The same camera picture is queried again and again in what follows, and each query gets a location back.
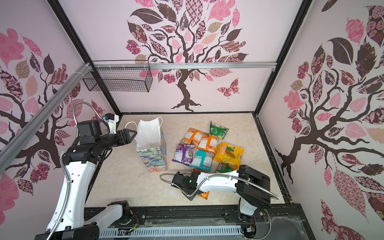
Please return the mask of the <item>orange chips snack bag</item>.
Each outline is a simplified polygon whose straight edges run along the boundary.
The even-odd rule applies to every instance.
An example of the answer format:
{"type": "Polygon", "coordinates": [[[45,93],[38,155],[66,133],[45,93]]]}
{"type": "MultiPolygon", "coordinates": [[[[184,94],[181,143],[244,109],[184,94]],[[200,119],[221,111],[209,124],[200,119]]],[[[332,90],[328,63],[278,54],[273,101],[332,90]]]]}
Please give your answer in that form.
{"type": "MultiPolygon", "coordinates": [[[[199,169],[196,169],[196,168],[193,168],[193,172],[199,172],[199,173],[205,173],[205,171],[202,171],[202,170],[199,170],[199,169]]],[[[200,194],[197,194],[199,197],[207,200],[208,197],[209,197],[209,193],[210,192],[203,192],[203,193],[200,193],[200,194]]]]}

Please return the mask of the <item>floral paper bag white handles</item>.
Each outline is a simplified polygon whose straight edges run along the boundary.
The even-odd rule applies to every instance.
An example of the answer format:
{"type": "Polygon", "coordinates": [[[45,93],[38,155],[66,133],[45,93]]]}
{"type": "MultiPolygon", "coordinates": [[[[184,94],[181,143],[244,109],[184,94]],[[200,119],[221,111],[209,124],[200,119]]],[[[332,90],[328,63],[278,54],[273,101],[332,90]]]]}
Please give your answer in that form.
{"type": "Polygon", "coordinates": [[[167,146],[162,132],[163,118],[158,117],[151,121],[141,120],[138,124],[128,122],[128,125],[135,125],[137,135],[136,150],[150,173],[162,172],[167,169],[167,146]]]}

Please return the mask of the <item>teal snack bag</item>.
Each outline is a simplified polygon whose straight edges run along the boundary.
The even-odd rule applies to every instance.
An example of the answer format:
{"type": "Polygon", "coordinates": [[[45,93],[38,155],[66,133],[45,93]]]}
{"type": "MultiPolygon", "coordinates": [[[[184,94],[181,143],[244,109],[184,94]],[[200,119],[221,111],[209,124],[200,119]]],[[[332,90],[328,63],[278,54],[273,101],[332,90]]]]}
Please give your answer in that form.
{"type": "Polygon", "coordinates": [[[214,157],[215,154],[198,149],[192,159],[190,167],[210,172],[214,157]]]}

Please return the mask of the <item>green white snack bag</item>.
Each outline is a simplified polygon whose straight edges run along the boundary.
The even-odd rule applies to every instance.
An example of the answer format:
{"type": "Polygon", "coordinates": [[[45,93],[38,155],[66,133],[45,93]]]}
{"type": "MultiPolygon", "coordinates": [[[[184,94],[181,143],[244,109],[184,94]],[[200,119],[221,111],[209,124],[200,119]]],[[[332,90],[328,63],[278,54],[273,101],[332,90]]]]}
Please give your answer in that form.
{"type": "Polygon", "coordinates": [[[230,173],[230,172],[236,171],[238,169],[239,169],[239,167],[237,165],[233,165],[233,164],[224,165],[224,164],[220,163],[217,170],[215,171],[215,173],[220,173],[220,174],[230,173]]]}

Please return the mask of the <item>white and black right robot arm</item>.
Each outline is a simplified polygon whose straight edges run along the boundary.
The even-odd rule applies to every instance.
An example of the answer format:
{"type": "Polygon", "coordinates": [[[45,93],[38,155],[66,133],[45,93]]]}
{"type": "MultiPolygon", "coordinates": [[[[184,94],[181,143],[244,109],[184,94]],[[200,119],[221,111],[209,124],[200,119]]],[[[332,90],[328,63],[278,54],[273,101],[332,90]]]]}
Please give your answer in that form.
{"type": "Polygon", "coordinates": [[[228,173],[176,173],[171,186],[190,201],[198,194],[212,191],[236,193],[240,196],[239,212],[245,216],[252,216],[257,209],[269,209],[271,199],[279,199],[271,192],[270,177],[247,165],[228,173]]]}

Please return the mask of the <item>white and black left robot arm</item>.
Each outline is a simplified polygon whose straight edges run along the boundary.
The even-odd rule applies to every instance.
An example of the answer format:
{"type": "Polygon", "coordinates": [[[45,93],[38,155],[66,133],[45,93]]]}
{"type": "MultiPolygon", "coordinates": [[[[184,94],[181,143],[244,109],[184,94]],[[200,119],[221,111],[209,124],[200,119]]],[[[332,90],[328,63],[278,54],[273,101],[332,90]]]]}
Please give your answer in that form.
{"type": "Polygon", "coordinates": [[[65,179],[57,207],[46,232],[36,235],[37,240],[97,240],[112,223],[133,216],[128,202],[119,201],[85,220],[85,203],[97,165],[108,150],[130,144],[137,135],[130,129],[104,133],[103,124],[102,120],[77,124],[79,135],[60,156],[65,179]]]}

